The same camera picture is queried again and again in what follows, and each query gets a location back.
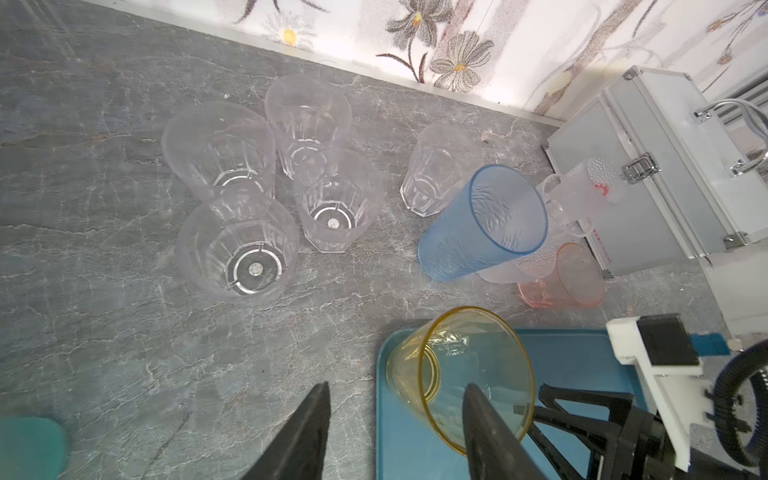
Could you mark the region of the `clear measuring cup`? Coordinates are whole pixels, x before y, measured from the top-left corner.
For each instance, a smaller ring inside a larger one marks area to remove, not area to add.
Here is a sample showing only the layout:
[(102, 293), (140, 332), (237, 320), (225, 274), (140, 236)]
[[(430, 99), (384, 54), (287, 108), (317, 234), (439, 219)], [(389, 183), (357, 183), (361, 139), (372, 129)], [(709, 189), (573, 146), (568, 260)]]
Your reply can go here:
[(600, 216), (629, 196), (620, 169), (601, 157), (586, 159), (564, 175), (551, 174), (538, 186), (551, 220), (564, 232), (586, 237)]

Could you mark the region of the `blue plastic tumbler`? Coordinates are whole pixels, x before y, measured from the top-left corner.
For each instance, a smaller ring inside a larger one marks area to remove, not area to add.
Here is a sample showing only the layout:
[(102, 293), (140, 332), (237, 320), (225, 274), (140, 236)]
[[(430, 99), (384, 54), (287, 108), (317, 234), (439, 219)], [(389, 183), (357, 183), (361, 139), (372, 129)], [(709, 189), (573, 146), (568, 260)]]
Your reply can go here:
[(509, 166), (486, 165), (422, 235), (418, 260), (431, 279), (453, 281), (536, 252), (547, 231), (535, 186)]

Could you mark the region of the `yellow plastic tumbler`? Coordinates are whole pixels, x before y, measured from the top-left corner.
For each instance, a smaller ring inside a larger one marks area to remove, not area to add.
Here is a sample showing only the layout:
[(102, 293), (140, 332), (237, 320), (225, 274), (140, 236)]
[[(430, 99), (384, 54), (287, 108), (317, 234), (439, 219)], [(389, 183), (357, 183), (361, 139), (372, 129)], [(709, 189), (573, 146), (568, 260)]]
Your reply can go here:
[(389, 354), (390, 391), (464, 455), (465, 389), (474, 384), (514, 437), (527, 434), (535, 407), (534, 369), (519, 335), (495, 313), (453, 308), (409, 334)]

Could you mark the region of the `teal plastic tray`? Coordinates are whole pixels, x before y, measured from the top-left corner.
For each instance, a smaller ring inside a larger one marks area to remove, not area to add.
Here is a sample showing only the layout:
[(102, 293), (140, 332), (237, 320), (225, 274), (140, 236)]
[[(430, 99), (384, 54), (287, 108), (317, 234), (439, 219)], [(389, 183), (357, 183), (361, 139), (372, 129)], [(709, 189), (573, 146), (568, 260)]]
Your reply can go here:
[[(377, 479), (467, 479), (467, 459), (456, 453), (426, 420), (397, 398), (386, 382), (386, 363), (396, 346), (416, 329), (402, 328), (382, 344), (377, 359)], [(520, 329), (536, 385), (629, 393), (648, 408), (633, 367), (620, 364), (604, 330)]]

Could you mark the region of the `pink plastic cup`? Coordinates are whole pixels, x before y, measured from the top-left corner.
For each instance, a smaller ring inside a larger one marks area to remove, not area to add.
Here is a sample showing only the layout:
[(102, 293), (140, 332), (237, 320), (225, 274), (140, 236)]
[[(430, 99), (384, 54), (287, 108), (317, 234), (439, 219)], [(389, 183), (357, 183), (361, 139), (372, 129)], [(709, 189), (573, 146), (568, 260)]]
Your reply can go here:
[(544, 278), (519, 283), (518, 291), (533, 308), (594, 308), (603, 302), (606, 287), (592, 253), (580, 244), (566, 243), (557, 252), (554, 270)]

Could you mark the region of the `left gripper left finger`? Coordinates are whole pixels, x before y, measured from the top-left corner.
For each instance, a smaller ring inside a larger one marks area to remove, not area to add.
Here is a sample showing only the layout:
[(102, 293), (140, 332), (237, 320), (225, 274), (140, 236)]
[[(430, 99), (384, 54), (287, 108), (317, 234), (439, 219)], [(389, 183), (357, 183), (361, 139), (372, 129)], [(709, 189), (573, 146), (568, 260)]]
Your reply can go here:
[(242, 479), (321, 479), (330, 418), (329, 384), (318, 383)]

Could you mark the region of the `clear faceted glass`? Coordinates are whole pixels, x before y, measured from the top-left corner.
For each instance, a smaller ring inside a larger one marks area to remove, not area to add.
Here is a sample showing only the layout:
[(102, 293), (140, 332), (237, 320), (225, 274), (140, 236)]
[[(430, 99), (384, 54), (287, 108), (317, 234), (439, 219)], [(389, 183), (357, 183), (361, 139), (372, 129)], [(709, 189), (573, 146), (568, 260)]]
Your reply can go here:
[(352, 126), (352, 110), (344, 94), (308, 75), (276, 80), (267, 90), (264, 107), (282, 170), (289, 178), (307, 155), (342, 145)]
[(371, 226), (385, 200), (383, 177), (342, 147), (309, 154), (295, 167), (293, 193), (305, 238), (322, 253), (343, 253)]
[(427, 126), (400, 187), (405, 206), (420, 217), (441, 212), (484, 164), (479, 146), (459, 127)]
[(277, 149), (266, 120), (243, 106), (214, 101), (190, 106), (166, 125), (164, 159), (200, 201), (252, 183), (272, 197)]
[(193, 210), (174, 255), (182, 276), (211, 299), (271, 306), (296, 271), (299, 243), (289, 210), (243, 183)]

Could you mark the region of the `silver aluminium case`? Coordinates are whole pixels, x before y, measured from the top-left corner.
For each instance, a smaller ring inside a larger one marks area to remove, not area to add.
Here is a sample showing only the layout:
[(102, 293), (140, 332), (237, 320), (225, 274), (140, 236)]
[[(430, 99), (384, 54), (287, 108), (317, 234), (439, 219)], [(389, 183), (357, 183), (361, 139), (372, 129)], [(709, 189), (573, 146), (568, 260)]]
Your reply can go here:
[(717, 108), (738, 108), (767, 138), (767, 115), (741, 99), (707, 100), (686, 74), (627, 70), (561, 126), (544, 151), (564, 175), (589, 158), (611, 162), (628, 197), (601, 215), (587, 242), (616, 277), (708, 258), (767, 236), (767, 185)]

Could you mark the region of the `frosted clear cup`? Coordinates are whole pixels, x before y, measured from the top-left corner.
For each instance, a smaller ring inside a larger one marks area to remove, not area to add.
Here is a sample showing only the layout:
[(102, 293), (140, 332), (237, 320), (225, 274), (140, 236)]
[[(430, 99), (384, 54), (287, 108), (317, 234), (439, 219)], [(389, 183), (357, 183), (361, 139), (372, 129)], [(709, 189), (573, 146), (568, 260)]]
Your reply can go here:
[(570, 241), (568, 234), (555, 234), (548, 237), (536, 252), (481, 270), (479, 276), (494, 284), (526, 283), (545, 278), (555, 270), (559, 249)]

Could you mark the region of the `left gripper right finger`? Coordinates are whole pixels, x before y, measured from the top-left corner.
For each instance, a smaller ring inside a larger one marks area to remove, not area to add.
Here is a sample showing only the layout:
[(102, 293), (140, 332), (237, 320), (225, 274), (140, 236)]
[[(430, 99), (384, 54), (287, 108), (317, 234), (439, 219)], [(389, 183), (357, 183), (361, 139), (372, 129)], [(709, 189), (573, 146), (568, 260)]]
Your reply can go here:
[(471, 479), (545, 479), (520, 440), (472, 383), (464, 392), (462, 422)]

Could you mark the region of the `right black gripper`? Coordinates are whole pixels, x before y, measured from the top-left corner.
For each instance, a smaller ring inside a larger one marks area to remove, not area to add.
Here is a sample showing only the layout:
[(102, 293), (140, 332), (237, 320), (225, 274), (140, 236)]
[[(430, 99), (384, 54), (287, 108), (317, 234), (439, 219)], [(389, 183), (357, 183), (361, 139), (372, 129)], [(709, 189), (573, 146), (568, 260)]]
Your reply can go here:
[[(675, 466), (677, 455), (657, 414), (634, 405), (629, 393), (553, 387), (539, 389), (527, 437), (561, 479), (756, 479), (693, 449), (689, 467)], [(539, 428), (546, 425), (574, 437), (588, 451), (581, 475)]]

